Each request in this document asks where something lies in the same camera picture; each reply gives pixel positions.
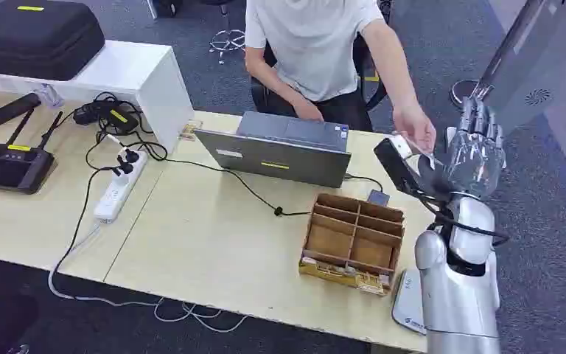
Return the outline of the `person's left hand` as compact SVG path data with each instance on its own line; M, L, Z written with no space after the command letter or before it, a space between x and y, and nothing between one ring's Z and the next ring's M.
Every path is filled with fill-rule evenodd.
M436 129L418 103L396 106L393 111L395 128L406 135L424 153L432 153L436 143Z

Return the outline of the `person's right hand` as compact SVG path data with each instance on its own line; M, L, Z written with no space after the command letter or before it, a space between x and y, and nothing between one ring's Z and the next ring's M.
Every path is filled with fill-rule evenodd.
M294 100L293 110L299 119L323 122L324 117L318 107L304 98Z

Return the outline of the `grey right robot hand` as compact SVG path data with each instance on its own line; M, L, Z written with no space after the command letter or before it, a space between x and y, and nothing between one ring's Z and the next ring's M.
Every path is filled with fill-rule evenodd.
M459 125L448 144L450 160L443 179L449 191L490 196L506 167L504 132L496 114L482 100L465 97Z

